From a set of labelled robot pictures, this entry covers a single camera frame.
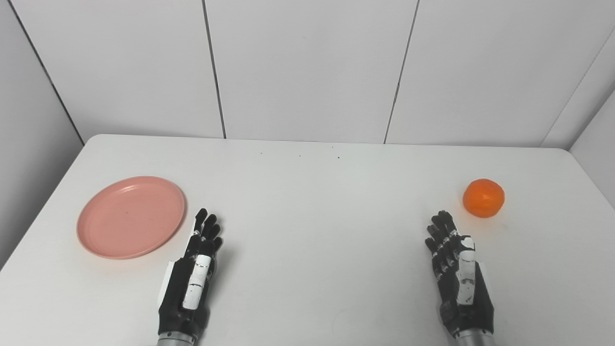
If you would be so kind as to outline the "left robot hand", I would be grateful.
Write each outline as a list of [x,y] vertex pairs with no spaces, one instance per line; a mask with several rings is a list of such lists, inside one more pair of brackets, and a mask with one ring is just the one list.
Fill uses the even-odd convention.
[[223,239],[215,214],[201,208],[194,217],[186,250],[171,261],[163,279],[158,308],[159,346],[195,346],[209,319],[209,283],[217,268]]

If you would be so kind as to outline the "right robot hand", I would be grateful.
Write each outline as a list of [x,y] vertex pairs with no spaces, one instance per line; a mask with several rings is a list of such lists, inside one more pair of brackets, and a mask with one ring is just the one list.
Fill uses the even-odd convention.
[[470,330],[494,333],[494,307],[475,258],[474,240],[458,232],[452,215],[445,210],[433,215],[431,221],[425,244],[432,256],[444,326],[454,338]]

